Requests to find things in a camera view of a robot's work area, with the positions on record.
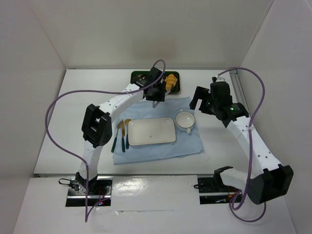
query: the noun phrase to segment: green handle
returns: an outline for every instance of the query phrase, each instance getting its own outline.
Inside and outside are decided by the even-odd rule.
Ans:
[[[113,146],[112,146],[112,153],[113,153],[113,152],[114,152],[114,150],[115,150],[116,141],[117,141],[117,137],[115,138],[114,143],[113,143]]]
[[[128,140],[128,134],[127,134],[127,138],[126,138],[126,149],[129,148],[129,140]]]
[[[125,139],[124,138],[121,139],[121,146],[122,146],[122,151],[126,152],[126,149],[125,149]]]

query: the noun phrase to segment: yellow food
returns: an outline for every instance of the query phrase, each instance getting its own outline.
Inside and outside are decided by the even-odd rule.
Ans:
[[[174,76],[174,74],[170,74],[165,79],[166,81],[166,90],[171,90],[173,87],[175,87],[177,78]]]

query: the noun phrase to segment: white wall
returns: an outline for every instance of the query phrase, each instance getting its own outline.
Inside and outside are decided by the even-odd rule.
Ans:
[[[287,205],[298,234],[312,233],[312,0],[275,0],[242,66],[256,71],[266,98],[255,125],[273,153],[294,170]],[[250,110],[261,86],[240,74]]]
[[[28,0],[67,68],[240,65],[273,0]]]
[[[0,229],[13,232],[65,69],[24,0],[0,1]]]

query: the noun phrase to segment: white mug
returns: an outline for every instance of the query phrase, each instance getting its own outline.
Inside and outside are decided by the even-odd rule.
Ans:
[[[191,112],[181,111],[175,117],[176,128],[182,132],[191,133],[191,129],[195,125],[195,117]]]

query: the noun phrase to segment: dark green tray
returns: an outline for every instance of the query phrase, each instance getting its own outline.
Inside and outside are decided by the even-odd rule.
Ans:
[[[134,71],[134,72],[131,73],[131,80],[133,78],[139,76],[139,75],[146,75],[148,73],[149,73],[149,71]],[[173,90],[169,94],[178,94],[181,91],[181,88],[180,88],[180,74],[179,74],[179,72],[166,71],[165,72],[165,77],[167,77],[170,74],[173,74],[177,78],[177,82],[175,84],[175,87],[173,88]]]

